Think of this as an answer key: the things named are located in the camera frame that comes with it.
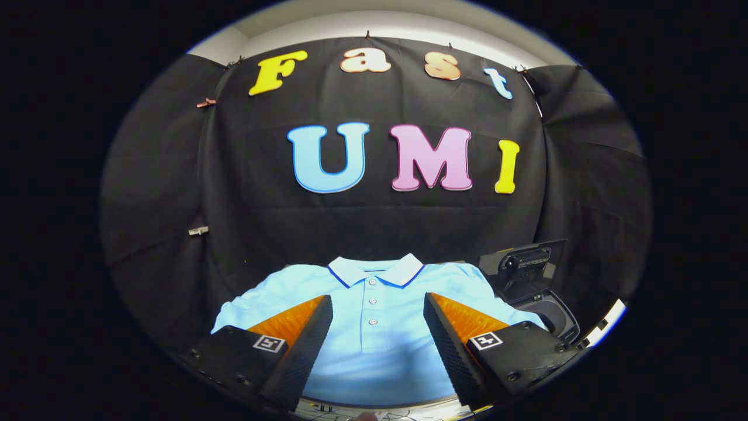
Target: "white ceiling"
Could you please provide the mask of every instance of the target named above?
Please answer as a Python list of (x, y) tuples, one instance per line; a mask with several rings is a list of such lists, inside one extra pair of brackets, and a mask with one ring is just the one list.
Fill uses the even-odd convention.
[(318, 16), (365, 10), (418, 13), (450, 20), (505, 40), (549, 64), (576, 62), (558, 46), (492, 10), (459, 0), (290, 0), (268, 7), (232, 26), (248, 38)]

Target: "orange letter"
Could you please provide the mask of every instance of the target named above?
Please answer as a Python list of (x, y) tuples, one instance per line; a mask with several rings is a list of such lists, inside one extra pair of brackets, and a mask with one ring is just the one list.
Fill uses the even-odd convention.
[(249, 94), (257, 95), (280, 88), (283, 82), (278, 80), (278, 74), (280, 73), (283, 77), (290, 75), (295, 66), (294, 60), (305, 60), (306, 58), (307, 52), (302, 50), (266, 58), (257, 63), (260, 66), (260, 74), (257, 76), (257, 83), (249, 90)]
[(344, 52), (343, 57), (348, 58), (340, 62), (340, 69), (348, 73), (359, 73), (367, 70), (381, 73), (392, 67), (392, 64), (387, 63), (384, 51), (378, 48), (351, 49)]
[(431, 77), (446, 80), (457, 80), (460, 78), (460, 69), (457, 68), (457, 59), (449, 54), (441, 52), (427, 52), (426, 73)]

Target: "yellow letter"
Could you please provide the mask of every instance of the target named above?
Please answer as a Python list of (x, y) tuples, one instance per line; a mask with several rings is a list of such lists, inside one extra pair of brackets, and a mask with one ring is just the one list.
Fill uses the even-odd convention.
[(517, 162), (519, 145), (511, 140), (500, 140), (499, 149), (501, 149), (501, 173), (499, 173), (499, 181), (494, 186), (494, 190), (496, 193), (514, 193), (514, 165)]
[(457, 59), (449, 54), (441, 52), (427, 52), (424, 56), (426, 73), (431, 77), (446, 80), (457, 80), (460, 78), (460, 69), (457, 68)]
[(351, 49), (344, 52), (343, 57), (349, 58), (340, 62), (340, 69), (348, 73), (359, 73), (367, 70), (380, 73), (386, 72), (392, 67), (392, 64), (387, 63), (384, 51), (378, 48)]
[(295, 66), (294, 60), (305, 60), (306, 58), (307, 52), (302, 50), (266, 58), (257, 63), (260, 66), (260, 75), (257, 76), (257, 83), (249, 90), (249, 94), (257, 95), (280, 88), (283, 82), (278, 80), (278, 74), (280, 73), (283, 77), (290, 75)]

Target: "foam letter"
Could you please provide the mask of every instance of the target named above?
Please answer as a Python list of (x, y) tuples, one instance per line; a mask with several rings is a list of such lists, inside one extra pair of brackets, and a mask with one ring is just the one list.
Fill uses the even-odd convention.
[(355, 186), (364, 176), (364, 135), (369, 132), (365, 123), (343, 123), (337, 132), (346, 138), (346, 167), (331, 174), (322, 169), (322, 138), (327, 129), (304, 126), (288, 132), (293, 143), (293, 171), (301, 186), (315, 193), (337, 193)]
[(399, 170), (392, 180), (392, 188), (400, 192), (416, 190), (420, 182), (414, 176), (414, 164), (418, 165), (421, 176), (429, 189), (436, 185), (441, 169), (446, 165), (447, 174), (441, 179), (446, 190), (467, 190), (473, 186), (468, 176), (468, 140), (470, 132), (458, 127), (444, 131), (433, 149), (420, 127), (413, 124), (399, 124), (390, 129), (397, 138)]
[(427, 52), (426, 73), (431, 77), (446, 80), (457, 80), (460, 78), (460, 69), (457, 68), (457, 59), (449, 54), (441, 52)]
[(293, 72), (295, 66), (294, 60), (305, 60), (306, 58), (307, 52), (302, 50), (266, 58), (257, 63), (260, 66), (260, 74), (257, 76), (257, 82), (249, 90), (249, 94), (257, 95), (280, 88), (283, 81), (278, 80), (278, 74), (280, 73), (283, 77), (288, 77)]
[(496, 190), (496, 193), (514, 193), (514, 167), (517, 162), (519, 145), (511, 140), (500, 140), (499, 149), (501, 149), (501, 172), (494, 190)]
[(483, 69), (483, 71), (491, 77), (491, 81), (494, 83), (494, 88), (496, 88), (499, 94), (507, 100), (511, 100), (512, 92), (507, 91), (504, 87), (504, 84), (506, 83), (504, 76), (501, 76), (496, 69)]
[(386, 72), (392, 67), (392, 64), (387, 63), (384, 51), (378, 48), (351, 49), (344, 52), (343, 57), (349, 58), (340, 62), (340, 68), (348, 73), (359, 73), (367, 70), (380, 73)]

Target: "blue letter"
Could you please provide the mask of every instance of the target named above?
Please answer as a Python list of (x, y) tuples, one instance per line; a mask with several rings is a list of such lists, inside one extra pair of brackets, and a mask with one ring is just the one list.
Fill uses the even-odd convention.
[(494, 83), (494, 88), (499, 91), (499, 94), (507, 100), (511, 100), (512, 92), (509, 92), (504, 88), (504, 84), (506, 83), (504, 76), (501, 76), (496, 69), (483, 69), (483, 71), (491, 77), (491, 81)]
[(293, 171), (301, 186), (315, 193), (337, 193), (350, 189), (364, 176), (364, 135), (366, 123), (343, 123), (337, 132), (346, 138), (346, 167), (336, 174), (322, 169), (322, 138), (327, 129), (304, 126), (288, 132), (293, 143)]

